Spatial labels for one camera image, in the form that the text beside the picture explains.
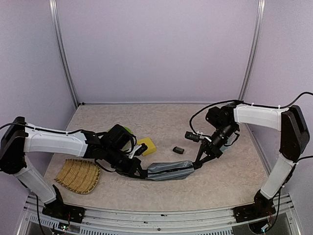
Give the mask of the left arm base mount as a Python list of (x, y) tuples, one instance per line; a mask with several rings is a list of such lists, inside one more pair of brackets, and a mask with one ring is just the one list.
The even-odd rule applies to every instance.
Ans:
[(68, 222), (82, 223), (85, 209), (83, 207), (65, 204), (59, 189), (55, 185), (52, 186), (56, 193), (56, 199), (51, 203), (45, 204), (42, 213)]

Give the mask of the grey zipper pouch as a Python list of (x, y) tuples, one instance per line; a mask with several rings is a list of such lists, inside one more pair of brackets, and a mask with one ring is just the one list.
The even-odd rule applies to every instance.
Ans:
[(147, 179), (151, 181), (182, 180), (195, 171), (190, 160), (171, 163), (152, 163), (147, 168)]

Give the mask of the black clipper comb guard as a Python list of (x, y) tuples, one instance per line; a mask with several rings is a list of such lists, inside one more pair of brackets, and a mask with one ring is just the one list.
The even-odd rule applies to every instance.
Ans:
[(175, 153), (177, 153), (177, 154), (183, 154), (183, 153), (184, 153), (184, 148), (175, 146), (175, 147), (173, 148), (173, 152), (175, 152)]

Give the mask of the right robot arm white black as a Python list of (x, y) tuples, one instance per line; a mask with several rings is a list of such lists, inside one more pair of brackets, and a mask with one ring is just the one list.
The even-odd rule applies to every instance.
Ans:
[[(280, 145), (280, 134), (270, 128), (264, 128), (257, 125), (249, 125), (251, 129), (251, 138), (255, 143), (255, 148), (259, 151), (260, 158), (270, 170), (274, 168), (275, 161), (278, 157)], [(306, 161), (298, 165), (293, 178), (283, 189), (284, 193), (289, 193), (291, 199), (299, 214), (312, 217), (313, 215), (313, 158), (306, 157)], [(213, 187), (217, 193), (207, 191), (205, 187), (208, 183), (200, 186), (200, 193), (196, 193), (192, 198), (196, 205), (195, 209), (212, 209), (224, 206), (237, 205), (244, 202), (251, 202), (252, 198), (248, 197), (247, 189), (242, 185), (229, 185), (221, 189), (219, 186)]]

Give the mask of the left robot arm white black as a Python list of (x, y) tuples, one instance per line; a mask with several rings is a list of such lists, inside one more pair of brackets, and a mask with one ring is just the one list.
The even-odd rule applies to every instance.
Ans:
[(57, 217), (68, 214), (56, 186), (47, 183), (26, 157), (30, 152), (67, 154), (95, 161), (105, 160), (115, 172), (130, 177), (146, 179), (148, 173), (137, 158), (147, 149), (138, 145), (134, 134), (116, 124), (108, 131), (95, 133), (79, 129), (60, 131), (44, 129), (16, 117), (7, 128), (0, 142), (0, 169), (14, 175), (50, 209)]

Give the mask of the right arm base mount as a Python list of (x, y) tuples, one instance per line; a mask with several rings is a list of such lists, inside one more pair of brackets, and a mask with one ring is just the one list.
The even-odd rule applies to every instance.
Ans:
[(253, 203), (234, 207), (233, 212), (236, 222), (241, 223), (275, 214), (276, 209), (273, 198), (267, 199), (261, 190), (258, 190)]

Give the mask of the yellow sponge block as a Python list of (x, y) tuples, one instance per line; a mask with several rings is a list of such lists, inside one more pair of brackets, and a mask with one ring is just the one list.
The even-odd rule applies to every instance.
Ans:
[(145, 144), (147, 146), (147, 150), (145, 150), (141, 155), (147, 156), (149, 154), (155, 153), (157, 151), (157, 147), (153, 143), (150, 137), (146, 137), (137, 141), (138, 144)]

